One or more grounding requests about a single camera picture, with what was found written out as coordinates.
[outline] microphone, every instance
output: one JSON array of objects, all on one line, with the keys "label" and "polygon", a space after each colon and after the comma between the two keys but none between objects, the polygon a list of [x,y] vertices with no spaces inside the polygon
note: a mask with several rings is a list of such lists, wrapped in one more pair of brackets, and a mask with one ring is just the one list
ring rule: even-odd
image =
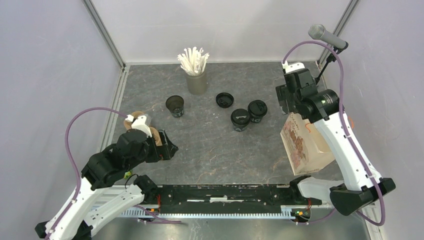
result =
[{"label": "microphone", "polygon": [[309,31],[307,32],[309,36],[314,40],[321,40],[325,43],[333,45],[334,47],[345,50],[348,48],[348,42],[343,41],[336,35],[327,31],[326,28],[321,24],[314,24],[310,26]]}]

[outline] cup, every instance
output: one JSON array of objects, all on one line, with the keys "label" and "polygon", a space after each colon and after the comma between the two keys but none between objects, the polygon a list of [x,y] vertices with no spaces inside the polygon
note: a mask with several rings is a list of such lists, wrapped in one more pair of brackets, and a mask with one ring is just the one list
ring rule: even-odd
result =
[{"label": "cup", "polygon": [[193,95],[202,95],[208,89],[206,71],[198,76],[185,74],[185,79],[187,80],[188,91]]},{"label": "cup", "polygon": [[232,128],[237,132],[243,132],[249,125],[250,114],[246,109],[236,109],[231,113]]},{"label": "cup", "polygon": [[249,103],[247,110],[250,114],[250,121],[252,123],[261,122],[262,118],[267,114],[268,107],[265,102],[261,100],[254,100]]},{"label": "cup", "polygon": [[178,95],[170,96],[165,105],[174,118],[179,118],[184,114],[184,99]]}]

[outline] white side wall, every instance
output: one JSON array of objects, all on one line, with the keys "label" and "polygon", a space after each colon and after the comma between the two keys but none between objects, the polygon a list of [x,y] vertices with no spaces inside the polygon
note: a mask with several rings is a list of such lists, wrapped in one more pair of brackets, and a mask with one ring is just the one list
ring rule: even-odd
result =
[{"label": "white side wall", "polygon": [[[346,112],[370,161],[396,190],[384,197],[388,240],[422,239],[424,3],[361,1],[341,37]],[[339,89],[339,68],[325,73]]]},{"label": "white side wall", "polygon": [[[120,68],[80,0],[0,1],[0,49],[0,238],[33,240],[76,184],[68,122],[110,105]],[[88,113],[71,129],[79,169],[105,119]]]},{"label": "white side wall", "polygon": [[[211,61],[281,61],[309,40],[309,27],[333,31],[349,0],[93,0],[128,63],[176,63],[184,48],[203,47]],[[317,60],[304,46],[291,60]]]}]

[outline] lid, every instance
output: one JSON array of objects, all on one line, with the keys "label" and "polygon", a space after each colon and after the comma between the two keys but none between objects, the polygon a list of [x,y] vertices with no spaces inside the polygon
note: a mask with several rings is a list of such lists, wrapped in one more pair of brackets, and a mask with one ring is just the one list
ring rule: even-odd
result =
[{"label": "lid", "polygon": [[231,121],[235,124],[245,125],[249,123],[251,116],[246,109],[236,109],[231,113]]},{"label": "lid", "polygon": [[223,109],[229,108],[234,103],[234,97],[228,92],[221,92],[216,95],[216,103]]},{"label": "lid", "polygon": [[264,116],[268,112],[268,107],[262,100],[254,100],[249,103],[249,112],[256,116]]}]

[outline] black cup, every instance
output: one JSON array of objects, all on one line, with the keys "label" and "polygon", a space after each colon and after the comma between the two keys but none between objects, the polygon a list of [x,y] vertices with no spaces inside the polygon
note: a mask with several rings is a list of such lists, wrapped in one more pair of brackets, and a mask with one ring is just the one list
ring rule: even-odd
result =
[{"label": "black cup", "polygon": [[249,103],[247,110],[250,114],[250,121],[252,123],[259,123],[262,118],[267,114],[268,107],[265,102],[261,100],[254,100]]},{"label": "black cup", "polygon": [[231,113],[232,128],[237,132],[243,132],[249,125],[250,114],[246,109],[236,109]]},{"label": "black cup", "polygon": [[184,114],[184,99],[178,95],[170,96],[165,105],[174,118],[179,118]]}]

